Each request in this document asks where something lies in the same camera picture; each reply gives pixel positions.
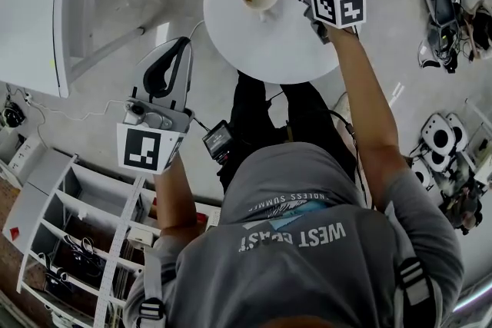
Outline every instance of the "concrete floor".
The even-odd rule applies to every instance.
[[[72,85],[69,98],[33,92],[35,100],[63,110],[73,118],[81,118],[89,111],[103,111],[108,100],[125,100],[133,86],[133,67],[166,38],[189,35],[203,19],[202,1],[97,0],[96,46],[139,25],[147,26],[148,31],[80,77]],[[464,6],[471,7],[476,1],[464,0]],[[444,69],[419,69],[417,49],[427,26],[424,0],[367,0],[367,15],[361,41],[388,100],[398,83],[404,85],[402,95],[392,107],[403,153],[408,153],[417,143],[423,123],[433,112],[463,113],[465,98],[473,98],[484,108],[490,107],[492,97],[487,91],[492,78],[490,61],[469,64],[461,55],[455,75],[447,74]],[[204,25],[196,31],[193,45],[195,61],[188,107],[212,127],[221,119],[229,118],[237,73],[215,49]],[[313,84],[329,105],[334,105],[344,92],[339,68]],[[267,86],[268,97],[279,91],[276,85]],[[26,134],[35,132],[42,117],[36,110],[24,108],[28,122],[22,129]],[[283,125],[287,117],[287,102],[283,96],[274,100],[270,111],[274,123]],[[122,120],[124,113],[120,104],[112,104],[105,116],[89,117],[83,122],[68,120],[61,114],[44,113],[46,124],[40,130],[47,144],[77,153],[81,159],[109,170],[131,174],[117,164],[116,123]],[[205,150],[201,141],[203,135],[204,131],[193,123],[181,147],[181,155],[194,194],[221,200],[223,192],[215,175],[218,166]]]

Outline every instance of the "red sticker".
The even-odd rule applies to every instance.
[[[18,232],[18,227],[14,227],[10,229],[10,236],[12,237],[12,240],[16,240],[19,234],[20,233]]]

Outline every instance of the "white cube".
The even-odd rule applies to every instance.
[[[335,28],[366,22],[366,0],[311,0],[314,18]]]

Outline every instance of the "white table leg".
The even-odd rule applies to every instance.
[[[116,51],[123,45],[129,43],[134,38],[143,35],[144,31],[145,30],[143,28],[136,28],[135,30],[130,31],[126,35],[121,36],[120,38],[117,38],[116,40],[106,44],[104,47],[99,48],[96,52],[94,52],[92,55],[88,56],[87,58],[83,58],[79,63],[77,63],[75,66],[71,68],[71,73],[68,76],[68,78],[70,79],[69,84],[75,81],[78,77],[84,74],[89,68],[99,63],[102,59],[104,59],[112,52]]]

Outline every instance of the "person's right arm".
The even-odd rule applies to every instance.
[[[393,202],[416,255],[439,284],[446,316],[456,303],[464,275],[454,229],[401,156],[394,117],[358,38],[333,28],[328,31],[340,61],[373,201],[380,211]]]

